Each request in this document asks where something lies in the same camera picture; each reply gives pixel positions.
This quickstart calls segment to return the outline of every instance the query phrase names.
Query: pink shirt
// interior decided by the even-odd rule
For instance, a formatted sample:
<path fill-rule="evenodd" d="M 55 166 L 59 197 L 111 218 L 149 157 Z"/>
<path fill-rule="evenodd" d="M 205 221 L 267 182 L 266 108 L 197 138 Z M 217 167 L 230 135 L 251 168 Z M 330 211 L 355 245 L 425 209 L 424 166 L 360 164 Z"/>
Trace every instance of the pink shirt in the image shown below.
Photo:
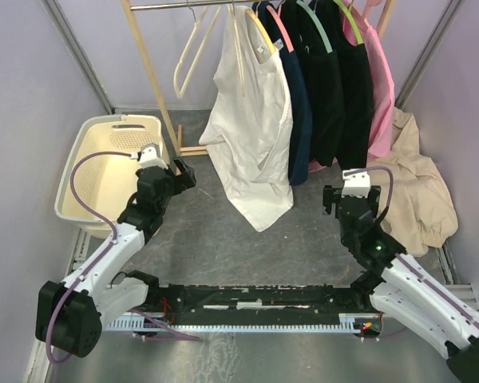
<path fill-rule="evenodd" d="M 351 3 L 350 0 L 344 2 L 347 6 Z M 367 162 L 371 162 L 379 157 L 389 155 L 395 102 L 394 80 L 390 73 L 389 63 L 383 53 L 378 33 L 354 7 L 351 8 L 351 14 L 357 22 L 366 45 L 370 75 L 373 79 L 374 117 L 370 126 L 369 151 L 367 154 Z M 343 25 L 346 38 L 351 44 L 356 45 L 357 39 L 347 19 L 343 22 Z M 325 167 L 313 160 L 309 165 L 309 172 L 317 172 L 323 168 Z"/>

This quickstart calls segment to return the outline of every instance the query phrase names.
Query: wall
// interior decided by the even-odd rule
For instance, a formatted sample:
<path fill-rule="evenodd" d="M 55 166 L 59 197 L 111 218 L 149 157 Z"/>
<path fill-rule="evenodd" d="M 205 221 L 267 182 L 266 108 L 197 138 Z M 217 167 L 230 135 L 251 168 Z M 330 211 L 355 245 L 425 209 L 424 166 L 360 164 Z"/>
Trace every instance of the wall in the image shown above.
<path fill-rule="evenodd" d="M 39 0 L 0 1 L 0 382 L 21 381 L 39 288 L 74 229 L 53 212 L 81 123 L 103 113 Z"/>
<path fill-rule="evenodd" d="M 365 1 L 357 0 L 354 4 L 363 9 Z M 397 92 L 410 74 L 415 60 L 449 1 L 399 1 L 396 5 L 382 44 L 392 69 Z M 58 0 L 58 2 L 113 106 L 155 108 L 156 98 L 148 83 L 120 0 L 91 2 Z M 133 5 L 162 2 L 180 2 L 180 0 L 132 1 Z M 202 7 L 194 9 L 197 17 L 202 9 Z M 215 9 L 211 7 L 208 11 L 204 23 L 206 28 Z M 373 10 L 370 18 L 373 25 L 376 25 L 381 10 L 381 6 Z M 172 87 L 172 76 L 192 31 L 192 12 L 183 8 L 136 13 L 169 108 L 209 109 L 212 107 L 216 98 L 216 87 L 212 78 L 220 60 L 225 14 L 223 9 L 220 22 L 212 33 L 184 99 L 177 100 Z M 184 68 L 182 73 L 186 73 L 187 69 L 188 67 Z"/>
<path fill-rule="evenodd" d="M 406 109 L 449 185 L 460 221 L 449 250 L 479 301 L 479 0 L 460 8 Z"/>

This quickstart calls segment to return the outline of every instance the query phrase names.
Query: laundry basket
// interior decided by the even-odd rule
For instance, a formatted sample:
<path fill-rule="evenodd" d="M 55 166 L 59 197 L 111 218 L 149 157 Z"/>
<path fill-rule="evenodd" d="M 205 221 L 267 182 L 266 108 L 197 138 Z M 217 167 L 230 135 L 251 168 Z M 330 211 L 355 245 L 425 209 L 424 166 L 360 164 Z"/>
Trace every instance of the laundry basket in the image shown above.
<path fill-rule="evenodd" d="M 92 236 L 104 239 L 110 227 L 87 212 L 75 199 L 69 185 L 74 165 L 83 157 L 103 151 L 139 152 L 148 144 L 160 147 L 161 158 L 169 164 L 161 136 L 160 120 L 153 116 L 115 115 L 87 120 L 73 144 L 55 200 L 55 212 L 77 224 Z M 123 156 L 97 156 L 83 163 L 75 176 L 75 188 L 92 209 L 116 222 L 128 198 L 137 190 L 135 171 L 140 165 Z"/>

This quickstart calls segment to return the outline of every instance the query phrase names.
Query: clothing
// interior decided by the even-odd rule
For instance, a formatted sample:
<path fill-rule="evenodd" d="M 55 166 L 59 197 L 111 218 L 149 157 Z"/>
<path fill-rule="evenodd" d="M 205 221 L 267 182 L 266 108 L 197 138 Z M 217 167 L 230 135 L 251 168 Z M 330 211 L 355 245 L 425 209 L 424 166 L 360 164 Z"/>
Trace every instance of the clothing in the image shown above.
<path fill-rule="evenodd" d="M 279 14 L 295 47 L 311 103 L 310 159 L 330 166 L 345 119 L 337 53 L 327 52 L 314 22 L 296 0 L 286 0 Z"/>
<path fill-rule="evenodd" d="M 289 144 L 289 183 L 290 185 L 300 185 L 307 181 L 309 173 L 308 164 L 311 155 L 312 134 L 311 104 L 307 97 L 302 70 L 296 52 L 291 46 L 291 40 L 286 41 L 280 26 L 275 21 L 275 18 L 279 16 L 273 5 L 270 2 L 255 2 L 252 9 L 257 10 L 259 20 L 266 29 L 271 41 L 279 41 L 282 44 L 279 54 L 291 94 L 291 111 L 293 115 L 293 129 Z"/>
<path fill-rule="evenodd" d="M 449 190 L 436 165 L 419 154 L 419 131 L 414 115 L 394 109 L 394 145 L 388 156 L 368 163 L 387 166 L 394 174 L 394 193 L 382 229 L 412 255 L 424 255 L 428 246 L 441 247 L 457 230 L 457 217 Z M 380 185 L 379 211 L 386 206 L 388 176 L 370 172 L 372 185 Z"/>
<path fill-rule="evenodd" d="M 373 83 L 366 47 L 348 42 L 342 31 L 341 10 L 334 0 L 313 0 L 310 7 L 315 9 L 332 47 L 337 50 L 340 65 L 346 119 L 335 157 L 343 170 L 364 168 L 374 115 Z"/>
<path fill-rule="evenodd" d="M 349 6 L 351 1 L 344 0 L 344 3 Z M 394 80 L 378 33 L 354 6 L 350 9 L 366 46 L 370 75 L 373 80 L 374 115 L 370 126 L 369 149 L 367 152 L 367 162 L 371 162 L 379 157 L 388 156 L 390 152 L 395 102 Z M 357 40 L 353 28 L 347 20 L 345 21 L 344 15 L 342 16 L 342 30 L 348 41 L 356 45 Z M 310 172 L 317 172 L 323 168 L 316 161 L 312 161 L 309 165 Z"/>
<path fill-rule="evenodd" d="M 206 145 L 227 198 L 263 231 L 293 205 L 287 179 L 293 120 L 279 52 L 270 53 L 273 45 L 263 39 L 248 12 L 246 6 L 236 6 L 245 93 L 228 18 L 214 76 L 218 96 L 200 144 Z"/>

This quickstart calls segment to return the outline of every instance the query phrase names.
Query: white hanger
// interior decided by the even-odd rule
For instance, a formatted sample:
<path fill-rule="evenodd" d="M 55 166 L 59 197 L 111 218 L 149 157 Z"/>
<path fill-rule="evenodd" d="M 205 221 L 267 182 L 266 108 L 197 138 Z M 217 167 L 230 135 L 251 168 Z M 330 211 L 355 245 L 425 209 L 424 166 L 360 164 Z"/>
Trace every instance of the white hanger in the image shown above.
<path fill-rule="evenodd" d="M 206 31 L 206 34 L 204 35 L 204 38 L 202 39 L 202 42 L 200 43 L 199 49 L 197 50 L 197 53 L 195 55 L 195 58 L 193 59 L 192 64 L 190 65 L 190 69 L 188 70 L 188 74 L 186 75 L 186 78 L 183 81 L 183 86 L 181 86 L 181 88 L 179 88 L 179 72 L 181 71 L 181 68 L 183 67 L 184 60 L 186 59 L 186 56 L 188 55 L 190 45 L 192 45 L 193 40 L 195 40 L 197 32 L 200 29 L 202 20 L 204 19 L 204 17 L 206 16 L 206 13 L 208 12 L 208 7 L 205 6 L 204 10 L 200 14 L 199 18 L 196 19 L 195 12 L 193 11 L 193 9 L 189 5 L 188 5 L 188 8 L 193 13 L 193 20 L 194 20 L 193 31 L 190 34 L 190 38 L 188 39 L 188 42 L 186 43 L 186 46 L 183 49 L 183 53 L 181 54 L 181 57 L 180 57 L 179 61 L 177 62 L 176 69 L 174 70 L 174 92 L 176 92 L 176 96 L 179 99 L 183 98 L 183 95 L 186 92 L 186 88 L 188 87 L 188 83 L 192 79 L 193 72 L 195 71 L 195 67 L 197 66 L 197 62 L 200 59 L 200 55 L 204 51 L 204 47 L 206 46 L 206 43 L 209 40 L 209 36 L 211 35 L 211 31 L 215 27 L 216 20 L 218 20 L 218 16 L 220 15 L 220 11 L 222 10 L 222 7 L 220 7 L 220 6 L 216 10 L 215 16 L 213 16 L 211 24 L 209 25 L 209 28 Z"/>
<path fill-rule="evenodd" d="M 238 24 L 236 23 L 236 8 L 234 0 L 231 0 L 232 6 L 228 6 L 229 15 L 232 17 L 232 25 L 234 27 L 234 47 L 236 48 L 236 60 L 238 61 L 239 81 L 241 82 L 241 95 L 245 96 L 245 76 L 243 71 L 243 58 L 241 57 L 240 33 L 238 32 Z"/>

